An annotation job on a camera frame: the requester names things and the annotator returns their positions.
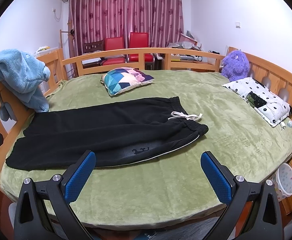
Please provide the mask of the geometric blue pink pillow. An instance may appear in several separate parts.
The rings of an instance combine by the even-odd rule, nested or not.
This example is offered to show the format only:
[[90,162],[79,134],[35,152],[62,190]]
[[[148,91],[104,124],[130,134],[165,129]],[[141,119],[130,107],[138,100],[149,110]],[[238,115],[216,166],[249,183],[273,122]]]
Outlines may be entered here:
[[154,80],[155,78],[151,75],[129,67],[115,68],[101,77],[101,83],[109,96],[116,96],[137,87],[149,85]]

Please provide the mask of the purple plush toy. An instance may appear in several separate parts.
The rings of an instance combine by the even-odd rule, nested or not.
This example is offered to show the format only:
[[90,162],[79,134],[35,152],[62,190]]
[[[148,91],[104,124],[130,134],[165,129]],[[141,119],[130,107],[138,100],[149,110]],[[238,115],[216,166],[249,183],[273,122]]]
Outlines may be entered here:
[[222,60],[222,76],[231,82],[243,79],[248,76],[250,64],[247,56],[241,50],[234,50]]

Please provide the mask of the light blue plush towel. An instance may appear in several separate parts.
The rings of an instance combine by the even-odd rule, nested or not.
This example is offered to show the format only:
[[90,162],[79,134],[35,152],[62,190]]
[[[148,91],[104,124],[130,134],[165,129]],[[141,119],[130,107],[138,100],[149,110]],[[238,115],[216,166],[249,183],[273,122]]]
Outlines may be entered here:
[[45,63],[27,52],[0,51],[0,83],[37,113],[49,111],[49,103],[39,85],[49,81],[50,75]]

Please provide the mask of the wooden bed frame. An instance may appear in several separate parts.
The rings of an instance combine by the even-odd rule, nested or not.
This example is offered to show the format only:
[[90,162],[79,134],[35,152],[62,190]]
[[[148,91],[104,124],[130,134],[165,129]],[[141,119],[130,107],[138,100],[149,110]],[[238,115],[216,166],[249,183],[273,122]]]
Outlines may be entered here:
[[[204,72],[218,72],[220,70],[220,64],[224,56],[219,54],[213,54],[204,51],[187,50],[187,49],[174,49],[174,48],[128,48],[128,49],[117,49],[107,50],[98,53],[89,53],[77,57],[71,57],[65,59],[63,57],[63,51],[56,49],[49,54],[40,56],[38,59],[43,61],[45,65],[50,69],[51,76],[49,78],[48,89],[44,92],[47,96],[54,92],[63,80],[67,80],[66,65],[75,64],[77,74],[84,76],[88,74],[107,72],[114,68],[122,67],[121,63],[110,64],[106,66],[99,66],[93,68],[84,68],[83,61],[94,59],[97,57],[117,56],[117,55],[129,55],[138,54],[138,62],[126,63],[127,67],[137,68],[139,70],[145,69],[144,54],[147,53],[159,53],[164,55],[164,66],[165,70],[176,70],[182,68],[199,69]],[[172,53],[176,54],[189,54],[202,56],[207,58],[213,58],[214,63],[207,63],[205,59],[202,62],[198,61],[177,61],[171,56]],[[251,66],[251,73],[253,77],[264,83],[272,92],[283,97],[292,106],[292,73],[289,71],[255,55],[246,54],[247,59]],[[16,123],[12,126],[10,131],[6,131],[1,120],[0,120],[0,133],[3,135],[4,142],[0,146],[0,172],[6,159],[6,153],[12,146],[14,140],[19,134],[23,124],[28,117],[33,113],[31,109],[27,109],[17,97],[14,96],[2,83],[0,83],[0,106],[3,102],[7,102],[11,105],[15,116],[17,118]]]

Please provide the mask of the dark wooden chair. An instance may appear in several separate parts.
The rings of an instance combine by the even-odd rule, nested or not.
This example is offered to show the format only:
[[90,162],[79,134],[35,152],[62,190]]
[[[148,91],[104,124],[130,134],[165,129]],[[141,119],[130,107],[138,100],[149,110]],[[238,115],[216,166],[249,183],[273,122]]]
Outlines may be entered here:
[[104,40],[96,41],[96,42],[89,42],[83,45],[83,53],[93,53],[96,51],[103,51],[104,50]]

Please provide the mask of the maroon patterned curtain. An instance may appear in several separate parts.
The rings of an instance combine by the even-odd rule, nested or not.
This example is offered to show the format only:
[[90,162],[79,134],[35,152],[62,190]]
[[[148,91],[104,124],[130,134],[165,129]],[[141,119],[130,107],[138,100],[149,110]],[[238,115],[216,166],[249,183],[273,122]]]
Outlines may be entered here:
[[69,20],[75,31],[71,55],[86,43],[148,33],[150,47],[166,47],[183,33],[182,0],[69,0]]

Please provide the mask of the cluttered desk with papers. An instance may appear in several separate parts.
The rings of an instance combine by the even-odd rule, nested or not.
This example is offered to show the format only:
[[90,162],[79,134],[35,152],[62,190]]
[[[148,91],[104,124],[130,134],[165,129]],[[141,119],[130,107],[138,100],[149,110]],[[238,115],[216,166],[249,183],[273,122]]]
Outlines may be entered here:
[[[186,34],[181,33],[177,42],[170,42],[166,45],[166,48],[174,48],[174,49],[187,49],[187,50],[196,50],[196,51],[203,51],[202,44],[198,42],[198,40],[194,37],[194,35],[188,30]],[[206,60],[207,63],[213,64],[213,58],[207,58],[202,56],[196,55],[189,55],[189,54],[176,54],[172,53],[172,57],[180,60],[186,61],[198,61],[202,62],[203,59]]]

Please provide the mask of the black phone on pillow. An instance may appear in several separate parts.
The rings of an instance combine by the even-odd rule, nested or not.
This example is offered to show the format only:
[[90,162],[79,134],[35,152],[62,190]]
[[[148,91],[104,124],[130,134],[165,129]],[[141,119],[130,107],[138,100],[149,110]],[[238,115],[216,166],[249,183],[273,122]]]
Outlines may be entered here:
[[259,97],[257,94],[250,92],[246,96],[246,100],[251,107],[260,108],[267,104],[266,100]]

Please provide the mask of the black pants with white stripe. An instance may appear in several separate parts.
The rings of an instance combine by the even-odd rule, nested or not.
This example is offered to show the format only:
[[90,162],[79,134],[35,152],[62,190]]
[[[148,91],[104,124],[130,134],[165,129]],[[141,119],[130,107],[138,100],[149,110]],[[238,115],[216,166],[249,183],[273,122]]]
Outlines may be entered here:
[[66,168],[87,150],[95,153],[97,167],[128,165],[178,150],[207,132],[178,97],[37,113],[6,165],[24,171]]

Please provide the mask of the white black flower pillow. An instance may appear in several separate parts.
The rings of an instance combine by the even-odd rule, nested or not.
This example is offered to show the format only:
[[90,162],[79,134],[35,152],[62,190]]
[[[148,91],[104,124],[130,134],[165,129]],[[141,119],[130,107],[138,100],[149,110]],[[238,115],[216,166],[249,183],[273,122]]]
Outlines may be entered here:
[[292,107],[265,85],[245,77],[222,85],[248,103],[271,127],[276,127],[292,114]]

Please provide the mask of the white patterned waste bin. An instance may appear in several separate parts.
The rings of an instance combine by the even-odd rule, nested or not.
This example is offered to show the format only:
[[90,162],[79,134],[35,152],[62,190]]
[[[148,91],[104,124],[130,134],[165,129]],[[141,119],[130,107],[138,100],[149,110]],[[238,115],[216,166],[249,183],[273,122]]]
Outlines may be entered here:
[[292,196],[292,168],[290,165],[282,163],[269,179],[275,185],[279,202]]

